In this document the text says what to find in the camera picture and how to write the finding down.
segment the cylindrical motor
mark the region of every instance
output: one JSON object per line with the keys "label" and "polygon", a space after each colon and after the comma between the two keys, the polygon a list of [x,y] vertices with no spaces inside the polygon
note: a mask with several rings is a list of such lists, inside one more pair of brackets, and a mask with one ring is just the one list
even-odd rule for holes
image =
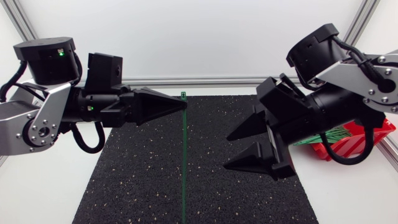
{"label": "cylindrical motor", "polygon": [[332,40],[338,31],[333,24],[325,24],[297,43],[287,54],[287,62],[295,67],[297,75],[310,83],[320,72],[347,58]]}
{"label": "cylindrical motor", "polygon": [[19,60],[26,61],[39,85],[56,85],[79,77],[71,37],[37,39],[14,46]]}

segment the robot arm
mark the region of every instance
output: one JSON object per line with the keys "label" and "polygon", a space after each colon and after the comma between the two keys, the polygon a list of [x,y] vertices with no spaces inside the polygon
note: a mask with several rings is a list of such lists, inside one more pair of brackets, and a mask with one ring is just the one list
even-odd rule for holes
{"label": "robot arm", "polygon": [[[82,68],[72,38],[32,40],[14,49],[21,67],[0,91],[2,156],[44,151],[56,143],[60,133],[71,130],[84,151],[96,153],[105,144],[103,126],[141,125],[187,107],[186,102],[171,96],[122,84],[123,59],[111,55],[89,54],[87,80],[78,86]],[[33,79],[16,83],[27,65]],[[11,85],[18,89],[6,101]],[[34,97],[42,101],[41,106],[33,104]],[[92,121],[99,136],[93,148],[84,143],[76,126],[77,122]]]}
{"label": "robot arm", "polygon": [[[337,38],[333,24],[326,24],[295,45],[287,56],[301,84],[314,92],[305,96],[282,74],[257,87],[259,104],[227,140],[267,133],[224,167],[270,175],[274,180],[295,175],[288,146],[319,134],[329,156],[345,165],[367,158],[373,148],[373,129],[381,128],[384,112],[398,112],[398,52],[364,56]],[[337,155],[325,132],[349,121],[364,126],[366,144],[357,157]]]}

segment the red plastic crate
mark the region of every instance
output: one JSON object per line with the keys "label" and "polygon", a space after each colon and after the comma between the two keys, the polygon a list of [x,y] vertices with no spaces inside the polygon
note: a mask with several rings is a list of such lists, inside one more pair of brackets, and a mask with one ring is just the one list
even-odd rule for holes
{"label": "red plastic crate", "polygon": [[[351,134],[351,137],[343,138],[331,145],[331,148],[339,156],[349,157],[350,155],[363,152],[365,147],[365,132],[362,126],[356,125],[354,121],[343,125]],[[387,119],[384,120],[382,128],[374,129],[374,145],[379,143],[390,132],[396,130],[396,127]],[[328,155],[322,143],[311,144],[320,159],[330,161],[331,157]]]}

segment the black cable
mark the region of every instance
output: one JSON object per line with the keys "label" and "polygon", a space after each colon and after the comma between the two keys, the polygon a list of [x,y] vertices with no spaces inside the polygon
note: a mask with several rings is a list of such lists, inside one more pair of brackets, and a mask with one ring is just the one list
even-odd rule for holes
{"label": "black cable", "polygon": [[105,133],[104,133],[104,129],[102,128],[101,122],[95,122],[95,129],[97,130],[99,141],[98,141],[97,146],[89,147],[84,142],[83,137],[81,136],[76,123],[71,123],[71,130],[72,130],[73,137],[75,138],[76,143],[83,151],[85,151],[87,153],[91,153],[91,154],[100,152],[102,150],[102,148],[104,148],[104,146],[105,146]]}
{"label": "black cable", "polygon": [[355,61],[355,63],[369,80],[371,80],[373,83],[379,83],[382,81],[377,76],[375,76],[374,73],[369,71],[368,67],[365,66],[365,62],[361,62],[359,57],[354,52],[349,52],[348,54],[351,56],[351,58]]}
{"label": "black cable", "polygon": [[43,98],[42,96],[40,96],[39,94],[37,94],[34,90],[30,89],[28,86],[25,86],[23,84],[20,83],[15,83],[13,84],[14,86],[18,86],[19,88],[29,92],[30,94],[36,96],[39,100],[41,101],[45,101],[45,98]]}
{"label": "black cable", "polygon": [[360,162],[364,161],[368,155],[371,153],[372,149],[373,149],[373,144],[374,144],[374,140],[373,140],[373,128],[367,128],[365,127],[365,148],[363,150],[363,152],[354,158],[345,158],[342,156],[337,155],[333,149],[330,147],[328,140],[326,138],[325,133],[321,133],[321,139],[322,139],[322,143],[324,145],[324,147],[326,148],[326,151],[328,152],[329,156],[336,162],[343,164],[343,165],[355,165],[355,164],[359,164]]}
{"label": "black cable", "polygon": [[360,59],[360,63],[359,64],[363,64],[364,67],[366,67],[366,71],[368,72],[368,74],[366,74],[366,72],[364,73],[368,78],[369,77],[374,77],[373,79],[371,79],[372,82],[374,82],[375,84],[380,84],[381,81],[384,80],[384,77],[374,68],[374,66],[372,65],[372,63],[369,62],[369,60],[367,60],[367,58],[365,57],[365,55],[360,52],[356,47],[353,47],[345,42],[343,42],[342,40],[340,40],[337,36],[333,36],[332,37],[333,40],[342,48],[345,50],[350,50],[352,51],[355,55],[357,55]]}
{"label": "black cable", "polygon": [[15,75],[0,89],[0,103],[4,103],[7,100],[7,92],[13,86],[13,84],[17,83],[18,79],[24,74],[27,66],[26,61],[21,61],[21,65],[18,68],[18,71]]}
{"label": "black cable", "polygon": [[308,83],[306,83],[306,82],[301,78],[300,75],[298,75],[298,80],[300,80],[300,84],[301,84],[304,88],[306,88],[306,89],[308,89],[308,90],[316,91],[316,90],[319,89],[319,88],[317,88],[317,87],[313,87],[313,86],[309,85]]}
{"label": "black cable", "polygon": [[83,67],[81,66],[79,56],[77,56],[75,52],[73,53],[73,57],[75,58],[75,62],[77,65],[77,72],[79,73],[79,77],[72,82],[72,86],[75,86],[81,80],[81,76],[83,75]]}
{"label": "black cable", "polygon": [[346,42],[340,40],[340,38],[338,38],[337,36],[333,36],[332,38],[342,49],[354,52],[362,61],[366,60],[365,55],[363,55],[362,52],[359,51],[356,47],[351,46],[350,44],[347,44]]}

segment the green line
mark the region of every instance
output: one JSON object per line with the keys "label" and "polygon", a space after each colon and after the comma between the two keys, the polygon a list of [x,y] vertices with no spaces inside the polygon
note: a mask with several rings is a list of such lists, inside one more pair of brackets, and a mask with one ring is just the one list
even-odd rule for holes
{"label": "green line", "polygon": [[[187,100],[187,94],[181,92],[181,100]],[[186,224],[185,216],[185,190],[187,185],[187,111],[182,111],[183,126],[183,151],[182,151],[182,224]]]}

